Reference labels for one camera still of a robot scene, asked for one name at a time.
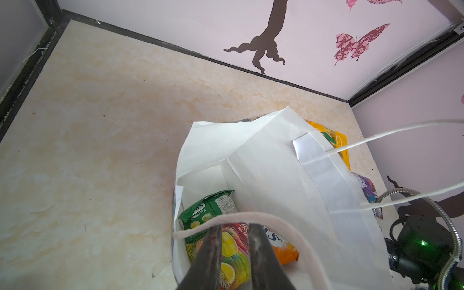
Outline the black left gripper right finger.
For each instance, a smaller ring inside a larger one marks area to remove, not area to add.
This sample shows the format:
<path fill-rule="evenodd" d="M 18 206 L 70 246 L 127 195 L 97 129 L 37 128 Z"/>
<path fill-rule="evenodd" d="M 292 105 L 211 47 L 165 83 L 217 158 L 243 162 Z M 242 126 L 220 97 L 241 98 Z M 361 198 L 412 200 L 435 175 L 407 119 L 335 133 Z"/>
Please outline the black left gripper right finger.
<path fill-rule="evenodd" d="M 260 224 L 248 225 L 253 290 L 295 290 Z"/>

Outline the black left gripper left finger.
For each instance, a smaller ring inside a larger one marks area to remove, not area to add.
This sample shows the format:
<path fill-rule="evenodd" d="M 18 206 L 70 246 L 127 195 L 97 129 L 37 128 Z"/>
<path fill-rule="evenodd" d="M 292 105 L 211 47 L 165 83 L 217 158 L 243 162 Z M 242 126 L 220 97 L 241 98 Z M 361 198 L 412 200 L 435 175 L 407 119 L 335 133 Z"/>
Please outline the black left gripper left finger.
<path fill-rule="evenodd" d="M 221 274 L 222 226 L 208 230 L 196 259 L 177 290 L 218 290 Z"/>

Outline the Fox's fruits candy bag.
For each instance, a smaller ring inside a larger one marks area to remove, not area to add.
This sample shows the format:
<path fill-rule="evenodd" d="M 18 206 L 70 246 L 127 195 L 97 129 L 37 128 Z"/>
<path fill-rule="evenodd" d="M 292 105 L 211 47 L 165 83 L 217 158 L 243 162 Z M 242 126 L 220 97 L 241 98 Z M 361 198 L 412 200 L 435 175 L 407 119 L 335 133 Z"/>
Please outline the Fox's fruits candy bag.
<path fill-rule="evenodd" d="M 232 223 L 222 228 L 220 290 L 236 290 L 251 282 L 248 224 Z"/>

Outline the green Fox's mango tea bag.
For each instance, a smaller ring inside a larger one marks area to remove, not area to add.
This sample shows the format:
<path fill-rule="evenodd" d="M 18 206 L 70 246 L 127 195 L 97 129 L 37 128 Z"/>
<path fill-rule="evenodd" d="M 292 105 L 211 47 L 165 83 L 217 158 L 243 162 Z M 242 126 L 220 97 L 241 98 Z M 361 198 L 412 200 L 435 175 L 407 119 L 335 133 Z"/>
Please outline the green Fox's mango tea bag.
<path fill-rule="evenodd" d="M 231 197 L 233 192 L 234 190 L 223 190 L 211 194 L 183 211 L 179 219 L 184 229 L 193 229 L 219 215 L 237 213 L 238 209 Z"/>

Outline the floral paper bag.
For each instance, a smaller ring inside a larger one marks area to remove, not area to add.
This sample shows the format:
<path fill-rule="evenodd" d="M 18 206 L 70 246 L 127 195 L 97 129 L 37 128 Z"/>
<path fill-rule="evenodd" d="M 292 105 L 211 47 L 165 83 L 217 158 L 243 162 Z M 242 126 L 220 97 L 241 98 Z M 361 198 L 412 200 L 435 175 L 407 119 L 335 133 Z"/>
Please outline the floral paper bag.
<path fill-rule="evenodd" d="M 179 217 L 202 198 L 231 190 L 238 208 L 206 223 L 263 224 L 298 249 L 276 285 L 298 290 L 394 290 L 373 205 L 325 137 L 291 108 L 251 122 L 194 122 L 178 157 L 172 206 L 177 283 L 207 271 L 189 261 Z"/>

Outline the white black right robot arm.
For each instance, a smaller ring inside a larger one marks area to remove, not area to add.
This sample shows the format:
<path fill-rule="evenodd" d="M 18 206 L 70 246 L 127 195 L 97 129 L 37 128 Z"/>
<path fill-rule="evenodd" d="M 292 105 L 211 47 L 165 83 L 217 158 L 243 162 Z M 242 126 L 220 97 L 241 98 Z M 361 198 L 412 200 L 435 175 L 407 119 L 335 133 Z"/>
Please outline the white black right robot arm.
<path fill-rule="evenodd" d="M 434 217 L 421 215 L 397 219 L 385 238 L 390 269 L 413 284 L 438 289 L 439 274 L 453 251 L 449 229 Z"/>

